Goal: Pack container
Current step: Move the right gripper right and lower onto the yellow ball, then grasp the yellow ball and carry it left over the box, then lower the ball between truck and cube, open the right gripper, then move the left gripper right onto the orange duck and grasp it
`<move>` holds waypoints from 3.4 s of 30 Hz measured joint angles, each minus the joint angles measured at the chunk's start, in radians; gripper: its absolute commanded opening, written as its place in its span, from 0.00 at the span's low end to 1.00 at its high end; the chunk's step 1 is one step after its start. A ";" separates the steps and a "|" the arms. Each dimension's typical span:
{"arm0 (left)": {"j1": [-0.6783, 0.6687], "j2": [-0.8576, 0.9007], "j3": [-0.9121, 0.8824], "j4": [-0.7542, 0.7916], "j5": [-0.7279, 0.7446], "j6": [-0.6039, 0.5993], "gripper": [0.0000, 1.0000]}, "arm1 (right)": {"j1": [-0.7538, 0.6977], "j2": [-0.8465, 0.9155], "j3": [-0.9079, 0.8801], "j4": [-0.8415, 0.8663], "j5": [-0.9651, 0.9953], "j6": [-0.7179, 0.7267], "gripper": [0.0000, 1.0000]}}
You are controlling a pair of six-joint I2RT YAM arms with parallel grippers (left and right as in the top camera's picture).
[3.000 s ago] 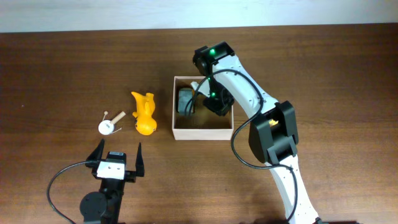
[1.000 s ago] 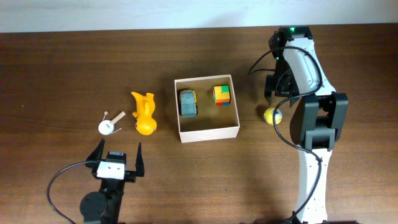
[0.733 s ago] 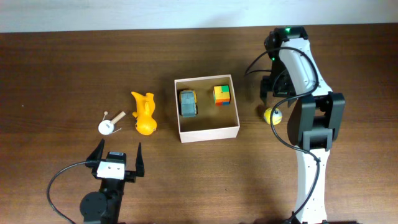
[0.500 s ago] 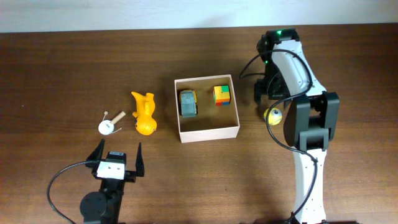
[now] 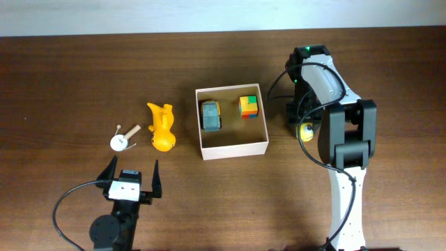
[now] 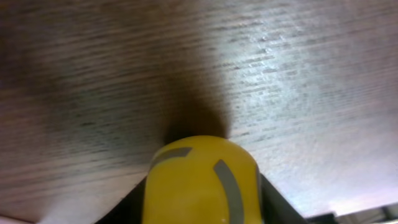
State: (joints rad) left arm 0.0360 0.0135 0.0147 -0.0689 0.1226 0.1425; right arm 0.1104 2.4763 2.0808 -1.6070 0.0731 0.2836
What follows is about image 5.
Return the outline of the orange rubber animal toy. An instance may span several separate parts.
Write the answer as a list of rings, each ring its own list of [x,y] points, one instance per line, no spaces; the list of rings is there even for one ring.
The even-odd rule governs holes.
[[[176,137],[171,132],[174,124],[173,106],[164,104],[160,107],[150,102],[147,106],[153,115],[153,124],[148,127],[152,132],[152,145],[161,152],[170,151],[176,145]]]

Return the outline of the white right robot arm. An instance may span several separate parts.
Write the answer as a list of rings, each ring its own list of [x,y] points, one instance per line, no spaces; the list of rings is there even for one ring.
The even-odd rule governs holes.
[[[377,107],[355,94],[325,45],[297,47],[285,65],[294,82],[286,116],[300,142],[318,134],[316,163],[328,170],[330,232],[322,250],[365,250],[362,186],[376,145]]]

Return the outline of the yellow grey toy truck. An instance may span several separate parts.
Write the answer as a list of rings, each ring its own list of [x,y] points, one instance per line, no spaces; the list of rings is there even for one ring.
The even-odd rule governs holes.
[[[201,104],[202,128],[205,132],[219,131],[222,127],[220,104],[216,100],[207,100]]]

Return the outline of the pink cardboard box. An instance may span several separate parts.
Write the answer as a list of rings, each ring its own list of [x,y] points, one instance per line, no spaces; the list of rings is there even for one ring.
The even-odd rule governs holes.
[[[256,96],[258,116],[243,119],[240,116],[239,97]],[[197,116],[199,143],[202,158],[215,160],[249,155],[262,155],[269,144],[266,116],[260,86],[241,84],[221,86],[195,91],[197,112],[207,100],[216,100],[221,107],[222,128],[217,132],[205,132],[201,115]]]

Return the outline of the multicoloured puzzle cube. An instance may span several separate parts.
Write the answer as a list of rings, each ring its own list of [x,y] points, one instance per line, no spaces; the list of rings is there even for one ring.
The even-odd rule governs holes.
[[[239,97],[239,111],[242,119],[255,118],[258,116],[259,106],[256,96]]]

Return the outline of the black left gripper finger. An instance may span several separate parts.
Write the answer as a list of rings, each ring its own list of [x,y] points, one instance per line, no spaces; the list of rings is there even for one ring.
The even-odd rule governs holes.
[[[162,197],[162,184],[160,180],[158,160],[155,161],[151,186],[152,186],[152,197],[160,199]]]
[[[118,160],[118,157],[116,155],[114,155],[113,158],[111,159],[111,162],[107,165],[107,167],[97,177],[97,181],[109,181],[114,178],[117,160]]]

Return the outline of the yellow one-eyed ball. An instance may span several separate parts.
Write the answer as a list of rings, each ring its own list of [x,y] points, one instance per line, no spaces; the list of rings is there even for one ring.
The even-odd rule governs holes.
[[[303,123],[299,129],[300,138],[303,142],[309,142],[314,138],[313,123]]]

